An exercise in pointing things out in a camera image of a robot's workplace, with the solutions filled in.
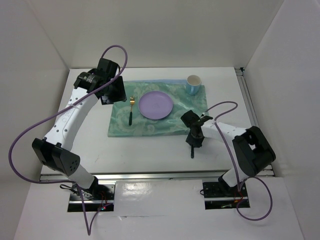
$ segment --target plate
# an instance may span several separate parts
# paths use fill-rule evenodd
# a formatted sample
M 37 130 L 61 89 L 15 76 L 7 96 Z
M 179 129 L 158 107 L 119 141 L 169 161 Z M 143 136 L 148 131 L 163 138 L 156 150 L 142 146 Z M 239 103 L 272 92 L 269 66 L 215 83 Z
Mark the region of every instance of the plate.
M 144 94 L 138 103 L 140 113 L 148 119 L 158 120 L 168 116 L 174 102 L 171 97 L 162 91 L 150 91 Z

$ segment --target green cloth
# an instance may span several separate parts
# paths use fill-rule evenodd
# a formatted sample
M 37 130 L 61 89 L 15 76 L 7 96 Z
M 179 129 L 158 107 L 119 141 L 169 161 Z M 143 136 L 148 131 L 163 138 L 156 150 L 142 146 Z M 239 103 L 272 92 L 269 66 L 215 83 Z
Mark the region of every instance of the green cloth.
M 200 116 L 208 108 L 203 85 L 194 96 L 187 94 L 186 86 L 182 84 L 126 81 L 124 88 L 128 100 L 113 104 L 108 137 L 187 135 L 189 129 L 181 121 L 181 116 L 189 110 Z M 173 109 L 167 117 L 151 120 L 139 112 L 139 99 L 151 91 L 161 91 L 172 98 Z M 130 96 L 134 96 L 135 99 L 131 126 L 129 126 Z

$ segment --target white wall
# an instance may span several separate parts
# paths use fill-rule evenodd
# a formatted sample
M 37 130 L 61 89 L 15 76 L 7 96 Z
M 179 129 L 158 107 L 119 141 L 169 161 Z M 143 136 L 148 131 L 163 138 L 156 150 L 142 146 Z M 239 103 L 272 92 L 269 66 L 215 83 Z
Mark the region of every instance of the white wall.
M 27 0 L 70 68 L 244 67 L 283 0 Z M 122 63 L 121 53 L 111 51 Z
M 58 108 L 69 70 L 23 0 L 0 2 L 0 239 L 14 237 L 30 184 L 8 163 L 15 137 Z M 14 164 L 26 177 L 39 176 L 40 163 L 31 147 L 50 124 L 22 138 Z
M 319 0 L 284 1 L 245 78 L 304 237 L 319 239 Z

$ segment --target gold fork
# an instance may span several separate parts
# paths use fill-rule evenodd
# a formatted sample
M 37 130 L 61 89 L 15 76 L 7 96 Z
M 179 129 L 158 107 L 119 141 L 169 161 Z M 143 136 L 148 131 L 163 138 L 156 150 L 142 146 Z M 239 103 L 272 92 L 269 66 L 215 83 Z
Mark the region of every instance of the gold fork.
M 135 98 L 134 98 L 134 96 L 131 96 L 131 97 L 130 97 L 130 104 L 131 104 L 131 110 L 130 110 L 130 117 L 129 117 L 129 126 L 131 126 L 131 124 L 132 124 L 132 107 L 133 107 L 134 104 L 135 104 Z

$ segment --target blue mug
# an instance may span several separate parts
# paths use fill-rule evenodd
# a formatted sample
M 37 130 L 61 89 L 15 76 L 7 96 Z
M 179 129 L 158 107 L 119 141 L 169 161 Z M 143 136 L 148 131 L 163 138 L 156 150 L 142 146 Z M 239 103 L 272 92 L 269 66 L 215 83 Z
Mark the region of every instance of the blue mug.
M 195 95 L 201 86 L 201 79 L 200 77 L 196 76 L 196 75 L 191 75 L 188 76 L 188 78 L 186 79 L 186 92 L 190 95 Z

